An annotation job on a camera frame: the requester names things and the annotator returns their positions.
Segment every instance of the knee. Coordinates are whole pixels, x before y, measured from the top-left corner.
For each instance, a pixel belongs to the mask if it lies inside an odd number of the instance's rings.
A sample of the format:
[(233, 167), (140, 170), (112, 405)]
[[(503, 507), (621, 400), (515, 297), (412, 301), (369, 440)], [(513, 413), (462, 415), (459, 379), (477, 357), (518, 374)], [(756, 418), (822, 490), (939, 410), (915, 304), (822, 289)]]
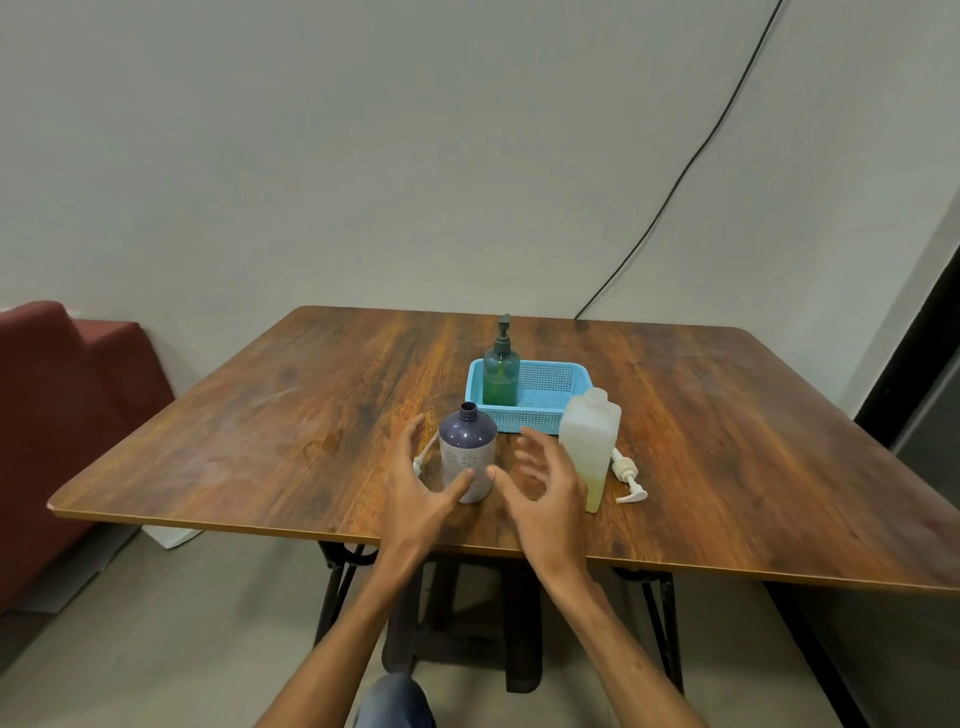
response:
[(425, 716), (430, 716), (430, 708), (417, 682), (402, 672), (390, 672), (377, 680), (364, 695), (354, 726), (417, 726)]

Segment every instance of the wood grain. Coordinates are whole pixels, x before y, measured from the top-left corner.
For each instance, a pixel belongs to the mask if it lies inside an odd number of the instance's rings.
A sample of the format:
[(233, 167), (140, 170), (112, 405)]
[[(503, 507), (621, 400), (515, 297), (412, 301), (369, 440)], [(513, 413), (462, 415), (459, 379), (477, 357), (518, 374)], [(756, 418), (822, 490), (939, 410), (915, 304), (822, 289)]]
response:
[[(57, 492), (62, 516), (375, 543), (404, 422), (461, 402), (494, 316), (298, 308)], [(623, 406), (589, 556), (620, 566), (960, 590), (960, 512), (736, 328), (515, 318), (524, 358), (574, 361)], [(499, 457), (513, 467), (509, 436)], [(424, 480), (439, 481), (439, 454)], [(535, 486), (525, 483), (530, 493)], [(499, 495), (440, 547), (519, 555)]]

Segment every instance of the purple plastic bottle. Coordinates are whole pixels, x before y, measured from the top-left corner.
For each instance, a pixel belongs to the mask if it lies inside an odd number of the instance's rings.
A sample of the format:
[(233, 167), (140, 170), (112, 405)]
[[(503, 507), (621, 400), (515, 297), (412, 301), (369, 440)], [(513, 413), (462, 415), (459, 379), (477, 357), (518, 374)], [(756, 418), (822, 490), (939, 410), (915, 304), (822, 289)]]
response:
[(465, 401), (460, 410), (440, 423), (440, 456), (444, 463), (444, 487), (467, 468), (473, 468), (473, 483), (461, 503), (483, 500), (493, 481), (487, 466), (496, 453), (496, 423), (475, 402)]

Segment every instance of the bottle label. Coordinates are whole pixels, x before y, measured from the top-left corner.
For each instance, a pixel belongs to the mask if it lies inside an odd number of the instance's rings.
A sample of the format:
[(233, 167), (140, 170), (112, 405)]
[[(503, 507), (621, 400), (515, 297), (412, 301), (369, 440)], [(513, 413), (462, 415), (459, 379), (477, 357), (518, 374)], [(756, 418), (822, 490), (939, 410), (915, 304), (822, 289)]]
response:
[(480, 448), (454, 448), (440, 441), (440, 456), (443, 461), (444, 487), (467, 468), (473, 468), (473, 483), (461, 503), (473, 503), (482, 500), (490, 492), (493, 481), (487, 477), (487, 466), (493, 465), (496, 455), (496, 440)]

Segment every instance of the person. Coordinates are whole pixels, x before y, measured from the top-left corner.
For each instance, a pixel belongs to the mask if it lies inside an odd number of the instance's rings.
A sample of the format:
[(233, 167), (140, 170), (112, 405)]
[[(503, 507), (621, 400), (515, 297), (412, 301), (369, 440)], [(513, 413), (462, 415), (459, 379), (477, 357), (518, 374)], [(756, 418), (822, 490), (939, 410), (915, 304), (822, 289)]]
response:
[[(423, 416), (411, 420), (392, 446), (380, 550), (358, 598), (333, 625), (277, 695), (257, 728), (341, 728), (394, 602), (440, 536), (447, 516), (473, 479), (464, 471), (439, 493), (414, 475), (411, 462)], [(683, 696), (647, 657), (614, 614), (587, 571), (587, 488), (554, 438), (524, 428), (519, 469), (546, 490), (531, 500), (497, 467), (488, 475), (504, 497), (523, 553), (569, 622), (603, 682), (620, 725), (627, 728), (703, 727)], [(354, 728), (433, 728), (420, 686), (388, 674), (361, 700)]]

